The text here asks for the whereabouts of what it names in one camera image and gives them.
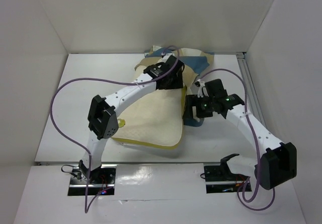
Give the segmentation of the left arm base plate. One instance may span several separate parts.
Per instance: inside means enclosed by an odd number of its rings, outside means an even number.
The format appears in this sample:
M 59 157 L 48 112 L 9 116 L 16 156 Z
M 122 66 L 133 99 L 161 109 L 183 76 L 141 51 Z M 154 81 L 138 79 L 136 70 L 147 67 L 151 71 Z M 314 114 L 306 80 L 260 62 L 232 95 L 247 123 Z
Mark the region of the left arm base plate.
M 61 171 L 70 175 L 68 196 L 85 196 L 86 176 L 79 167 L 63 165 Z M 101 193 L 103 196 L 114 195 L 116 180 L 116 165 L 103 164 L 98 171 L 98 176 L 89 181 L 88 196 Z

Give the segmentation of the cream quilted pillow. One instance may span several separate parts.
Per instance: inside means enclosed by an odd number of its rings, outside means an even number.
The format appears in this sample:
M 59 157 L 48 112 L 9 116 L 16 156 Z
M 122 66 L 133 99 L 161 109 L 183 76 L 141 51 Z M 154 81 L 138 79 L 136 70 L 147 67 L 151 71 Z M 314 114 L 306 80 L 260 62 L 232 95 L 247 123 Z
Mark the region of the cream quilted pillow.
M 113 140 L 164 150 L 178 147 L 183 136 L 183 111 L 187 88 L 157 90 L 124 110 L 123 123 Z

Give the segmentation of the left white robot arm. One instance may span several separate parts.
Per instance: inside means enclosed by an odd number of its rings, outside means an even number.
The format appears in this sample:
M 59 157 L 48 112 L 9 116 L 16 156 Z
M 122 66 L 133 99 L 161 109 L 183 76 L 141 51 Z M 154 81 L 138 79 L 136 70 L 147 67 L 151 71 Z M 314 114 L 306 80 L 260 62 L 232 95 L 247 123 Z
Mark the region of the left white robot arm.
M 179 63 L 171 73 L 166 75 L 168 69 L 169 66 L 166 63 L 150 65 L 132 82 L 132 85 L 105 97 L 99 95 L 93 97 L 88 114 L 90 134 L 86 146 L 90 152 L 85 153 L 78 164 L 89 182 L 99 175 L 106 142 L 119 129 L 119 115 L 140 98 L 156 90 L 183 87 L 184 65 Z

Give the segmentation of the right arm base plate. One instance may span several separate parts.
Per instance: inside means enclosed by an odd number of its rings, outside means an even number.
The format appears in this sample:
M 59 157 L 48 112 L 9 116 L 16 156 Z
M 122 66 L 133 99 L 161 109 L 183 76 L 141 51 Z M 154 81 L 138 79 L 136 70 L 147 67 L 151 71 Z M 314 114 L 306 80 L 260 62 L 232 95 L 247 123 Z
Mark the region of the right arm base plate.
M 204 165 L 200 178 L 205 181 L 206 193 L 233 193 L 242 186 L 247 176 L 224 172 L 221 165 Z

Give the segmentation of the blue beige patchwork pillowcase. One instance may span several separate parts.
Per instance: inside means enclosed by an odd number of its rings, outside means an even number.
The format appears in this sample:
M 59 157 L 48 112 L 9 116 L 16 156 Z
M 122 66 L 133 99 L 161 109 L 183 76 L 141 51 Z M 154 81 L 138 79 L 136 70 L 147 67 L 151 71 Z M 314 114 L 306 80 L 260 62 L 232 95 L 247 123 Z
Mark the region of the blue beige patchwork pillowcase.
M 204 52 L 193 48 L 177 48 L 175 46 L 161 47 L 152 46 L 144 52 L 144 59 L 137 66 L 149 66 L 166 62 L 171 58 L 168 71 L 173 64 L 176 65 L 178 73 L 183 77 L 183 84 L 189 91 L 196 78 L 214 63 L 214 53 Z

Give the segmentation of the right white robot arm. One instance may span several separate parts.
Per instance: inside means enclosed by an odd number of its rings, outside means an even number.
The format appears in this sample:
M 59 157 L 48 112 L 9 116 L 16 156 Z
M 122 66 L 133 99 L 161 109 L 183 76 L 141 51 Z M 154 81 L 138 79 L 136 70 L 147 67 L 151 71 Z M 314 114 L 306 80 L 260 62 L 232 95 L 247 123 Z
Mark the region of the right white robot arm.
M 221 159 L 223 170 L 229 174 L 254 175 L 266 190 L 289 181 L 297 175 L 297 149 L 275 137 L 251 112 L 236 94 L 216 97 L 186 96 L 183 119 L 212 117 L 214 113 L 236 127 L 253 146 L 256 159 L 231 154 Z

